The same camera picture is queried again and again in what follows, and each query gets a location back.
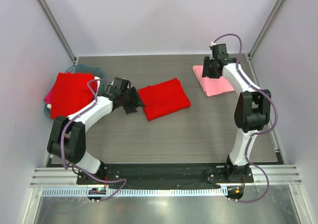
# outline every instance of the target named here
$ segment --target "pink towel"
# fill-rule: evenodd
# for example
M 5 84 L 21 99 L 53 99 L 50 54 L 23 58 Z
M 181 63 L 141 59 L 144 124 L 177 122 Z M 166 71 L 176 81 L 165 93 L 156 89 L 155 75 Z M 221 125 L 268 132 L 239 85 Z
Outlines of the pink towel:
M 202 77 L 203 66 L 195 65 L 193 66 L 193 71 L 206 96 L 215 96 L 225 92 L 234 91 L 232 85 L 224 77 L 220 77 L 219 79 Z

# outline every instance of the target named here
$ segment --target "red cloth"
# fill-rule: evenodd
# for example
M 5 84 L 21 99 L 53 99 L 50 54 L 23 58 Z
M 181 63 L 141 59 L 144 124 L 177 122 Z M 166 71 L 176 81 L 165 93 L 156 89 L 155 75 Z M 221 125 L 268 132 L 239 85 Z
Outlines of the red cloth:
M 138 94 L 146 105 L 143 109 L 148 121 L 191 106 L 177 78 L 141 88 Z
M 90 104 L 93 94 L 87 83 L 93 79 L 91 74 L 59 73 L 52 92 L 51 118 L 71 115 Z M 90 86 L 95 89 L 96 83 Z
M 95 89 L 94 92 L 96 93 L 97 92 L 97 82 L 95 81 L 96 85 L 95 85 Z M 53 88 L 54 86 L 51 88 L 51 90 L 49 91 L 49 93 L 46 95 L 46 97 L 44 98 L 44 101 L 46 104 L 52 104 L 52 93 L 53 93 Z

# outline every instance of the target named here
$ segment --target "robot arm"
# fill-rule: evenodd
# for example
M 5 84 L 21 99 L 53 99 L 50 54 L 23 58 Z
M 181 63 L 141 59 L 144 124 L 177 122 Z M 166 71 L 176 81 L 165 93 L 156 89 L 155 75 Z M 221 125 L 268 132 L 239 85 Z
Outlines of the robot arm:
M 107 91 L 102 96 L 97 97 L 97 101 L 92 101 L 92 103 L 68 117 L 59 116 L 54 120 L 47 147 L 48 152 L 61 158 L 62 130 L 69 120 L 88 109 L 83 115 L 76 118 L 67 129 L 66 133 L 69 134 L 69 137 L 64 138 L 65 158 L 68 162 L 94 174 L 97 178 L 104 179 L 105 165 L 86 151 L 85 134 L 100 118 L 120 106 L 124 108 L 126 114 L 129 114 L 136 112 L 137 107 L 145 105 L 137 90 L 131 87 L 128 80 L 116 77 L 114 83 L 108 86 Z
M 223 76 L 233 86 L 238 95 L 238 103 L 234 114 L 238 128 L 233 150 L 226 161 L 226 174 L 229 180 L 241 178 L 247 174 L 249 164 L 245 158 L 248 140 L 253 133 L 261 131 L 269 122 L 270 102 L 257 90 L 260 89 L 244 73 L 234 58 L 229 58 L 225 44 L 210 47 L 212 55 L 204 58 L 202 77 L 220 78 Z M 262 90 L 271 97 L 269 90 Z M 247 158 L 257 135 L 252 136 Z

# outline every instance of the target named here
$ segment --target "white backdrop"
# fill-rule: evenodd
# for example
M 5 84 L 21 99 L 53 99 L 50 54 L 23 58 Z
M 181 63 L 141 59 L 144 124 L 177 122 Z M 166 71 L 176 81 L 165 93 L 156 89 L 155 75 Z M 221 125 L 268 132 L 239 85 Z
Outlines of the white backdrop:
M 46 0 L 76 56 L 202 54 L 237 33 L 249 52 L 276 0 Z M 238 42 L 223 40 L 230 53 Z
M 312 215 L 318 210 L 317 11 L 318 0 L 287 0 L 253 59 L 278 107 L 280 147 L 297 166 Z
M 0 0 L 0 223 L 20 224 L 52 120 L 43 98 L 72 65 L 36 0 Z

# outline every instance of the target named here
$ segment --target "black mounting plate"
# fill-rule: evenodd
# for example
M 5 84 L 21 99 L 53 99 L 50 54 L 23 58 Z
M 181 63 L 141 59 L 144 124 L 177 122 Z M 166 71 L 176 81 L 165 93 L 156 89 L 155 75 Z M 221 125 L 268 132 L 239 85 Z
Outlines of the black mounting plate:
M 212 189 L 219 188 L 218 183 L 230 182 L 224 171 L 224 163 L 159 163 L 159 164 L 105 164 L 107 180 L 127 179 L 125 189 Z M 249 168 L 244 177 L 245 183 L 254 182 Z M 95 182 L 82 172 L 77 179 L 78 185 L 102 184 Z M 117 189 L 119 184 L 111 184 L 110 188 Z

